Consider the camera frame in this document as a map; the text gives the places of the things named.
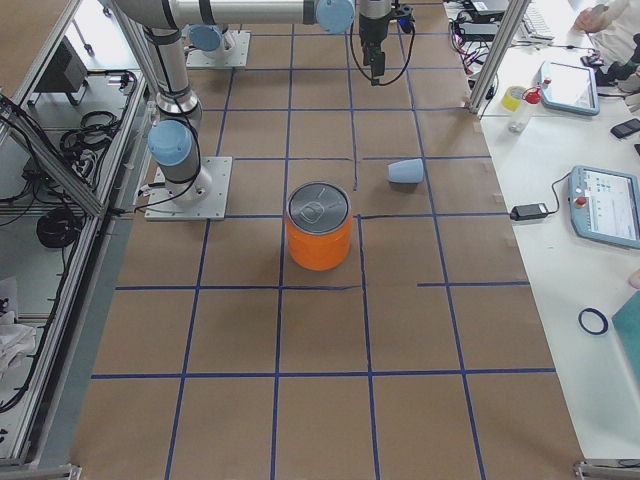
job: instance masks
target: screen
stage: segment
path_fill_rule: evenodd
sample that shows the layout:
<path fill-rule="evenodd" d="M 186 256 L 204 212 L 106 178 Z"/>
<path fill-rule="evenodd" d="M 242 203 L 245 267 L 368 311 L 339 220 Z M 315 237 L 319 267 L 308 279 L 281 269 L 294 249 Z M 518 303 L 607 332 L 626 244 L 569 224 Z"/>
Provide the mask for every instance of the screen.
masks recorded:
<path fill-rule="evenodd" d="M 559 63 L 549 63 L 545 75 L 551 83 L 544 96 L 553 103 L 593 108 L 595 101 L 591 90 L 591 72 L 586 68 L 572 67 Z"/>
<path fill-rule="evenodd" d="M 638 240 L 638 219 L 631 179 L 584 170 L 589 197 L 590 230 L 610 237 Z"/>

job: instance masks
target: metal base plate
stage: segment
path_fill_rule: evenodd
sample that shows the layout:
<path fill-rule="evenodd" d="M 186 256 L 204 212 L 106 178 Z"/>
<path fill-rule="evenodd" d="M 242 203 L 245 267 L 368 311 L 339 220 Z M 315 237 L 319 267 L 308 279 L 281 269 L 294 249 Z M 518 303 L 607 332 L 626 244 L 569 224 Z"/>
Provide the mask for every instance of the metal base plate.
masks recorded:
<path fill-rule="evenodd" d="M 251 33 L 245 30 L 237 32 L 236 45 L 230 54 L 219 59 L 207 57 L 202 50 L 194 50 L 187 57 L 187 68 L 199 70 L 216 70 L 225 68 L 244 68 L 249 56 L 249 40 Z"/>
<path fill-rule="evenodd" d="M 206 169 L 213 179 L 212 190 L 203 200 L 187 208 L 169 201 L 155 207 L 149 207 L 144 214 L 149 221 L 183 221 L 183 220 L 223 220 L 227 208 L 227 194 L 231 180 L 231 157 L 202 157 L 202 168 Z M 164 175 L 158 168 L 154 182 L 164 182 Z M 161 202 L 169 198 L 164 188 L 151 191 L 149 203 Z"/>

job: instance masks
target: hand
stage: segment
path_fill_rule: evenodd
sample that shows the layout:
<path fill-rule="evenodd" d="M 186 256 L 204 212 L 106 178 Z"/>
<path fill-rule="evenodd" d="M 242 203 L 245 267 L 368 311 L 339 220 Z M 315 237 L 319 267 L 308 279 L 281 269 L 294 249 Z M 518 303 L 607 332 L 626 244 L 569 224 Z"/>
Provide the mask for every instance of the hand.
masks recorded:
<path fill-rule="evenodd" d="M 573 28 L 578 30 L 584 30 L 587 33 L 595 33 L 605 28 L 604 15 L 596 15 L 595 18 L 591 15 L 593 8 L 585 8 L 578 18 L 576 18 Z M 609 10 L 609 7 L 605 6 L 603 12 Z"/>

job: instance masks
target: orange cylinder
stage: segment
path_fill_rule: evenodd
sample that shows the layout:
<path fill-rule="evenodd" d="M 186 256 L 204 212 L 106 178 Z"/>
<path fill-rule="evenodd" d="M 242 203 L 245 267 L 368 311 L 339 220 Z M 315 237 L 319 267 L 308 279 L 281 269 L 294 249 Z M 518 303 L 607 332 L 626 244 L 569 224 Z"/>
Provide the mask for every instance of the orange cylinder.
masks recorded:
<path fill-rule="evenodd" d="M 335 268 L 349 254 L 352 225 L 349 197 L 341 188 L 326 182 L 302 185 L 287 202 L 289 254 L 309 270 Z"/>

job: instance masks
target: can lid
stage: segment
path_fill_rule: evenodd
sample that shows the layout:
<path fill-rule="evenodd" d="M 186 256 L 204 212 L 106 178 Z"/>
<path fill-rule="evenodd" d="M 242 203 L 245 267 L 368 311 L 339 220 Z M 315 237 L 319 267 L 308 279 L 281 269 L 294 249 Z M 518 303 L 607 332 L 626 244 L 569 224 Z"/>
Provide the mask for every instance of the can lid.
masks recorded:
<path fill-rule="evenodd" d="M 289 217 L 302 231 L 326 234 L 341 227 L 349 214 L 349 198 L 341 188 L 326 182 L 298 187 L 289 198 Z"/>

